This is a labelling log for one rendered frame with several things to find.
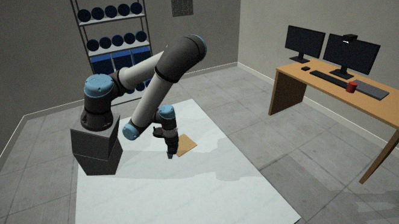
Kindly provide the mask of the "tan mat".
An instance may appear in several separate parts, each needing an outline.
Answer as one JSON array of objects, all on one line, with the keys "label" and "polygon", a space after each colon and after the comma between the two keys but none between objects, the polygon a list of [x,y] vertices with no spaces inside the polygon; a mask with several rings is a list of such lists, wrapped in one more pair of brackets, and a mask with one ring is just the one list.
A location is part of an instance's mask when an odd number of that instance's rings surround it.
[{"label": "tan mat", "polygon": [[195,146],[197,146],[197,144],[195,142],[193,142],[187,135],[182,134],[179,137],[179,142],[178,142],[178,151],[176,153],[176,155],[178,157],[182,156],[183,154],[185,154],[186,152],[188,152],[189,150],[191,150],[192,148],[194,148]]}]

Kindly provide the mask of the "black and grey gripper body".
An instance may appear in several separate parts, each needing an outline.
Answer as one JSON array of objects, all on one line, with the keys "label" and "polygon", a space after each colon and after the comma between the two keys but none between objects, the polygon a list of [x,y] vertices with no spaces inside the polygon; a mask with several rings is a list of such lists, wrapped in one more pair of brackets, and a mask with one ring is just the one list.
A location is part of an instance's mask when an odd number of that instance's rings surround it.
[{"label": "black and grey gripper body", "polygon": [[171,131],[165,131],[162,127],[154,128],[153,136],[157,138],[164,138],[168,146],[168,154],[176,154],[178,149],[178,131],[177,127]]}]

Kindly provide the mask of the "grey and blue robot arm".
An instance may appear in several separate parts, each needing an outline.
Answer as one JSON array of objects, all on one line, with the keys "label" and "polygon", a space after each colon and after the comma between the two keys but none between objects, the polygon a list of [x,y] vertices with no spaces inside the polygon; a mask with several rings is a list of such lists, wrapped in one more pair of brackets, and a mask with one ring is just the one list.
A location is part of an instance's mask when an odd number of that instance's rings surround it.
[{"label": "grey and blue robot arm", "polygon": [[162,124],[165,131],[175,129],[177,123],[173,106],[167,104],[158,107],[172,85],[202,61],[206,53],[205,41],[191,34],[173,40],[164,52],[130,68],[123,67],[109,75],[88,77],[84,86],[84,110],[80,118],[82,127],[93,132],[109,129],[113,124],[112,100],[152,78],[122,133],[128,140],[135,140],[152,123]]}]

